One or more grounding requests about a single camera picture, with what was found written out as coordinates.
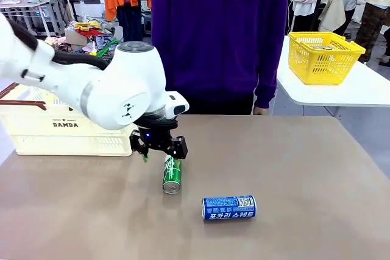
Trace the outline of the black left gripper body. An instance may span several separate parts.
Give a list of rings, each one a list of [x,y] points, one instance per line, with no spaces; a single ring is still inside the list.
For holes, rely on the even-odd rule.
[[[171,130],[177,128],[177,121],[135,121],[138,130],[149,130],[150,149],[167,151],[171,142]]]

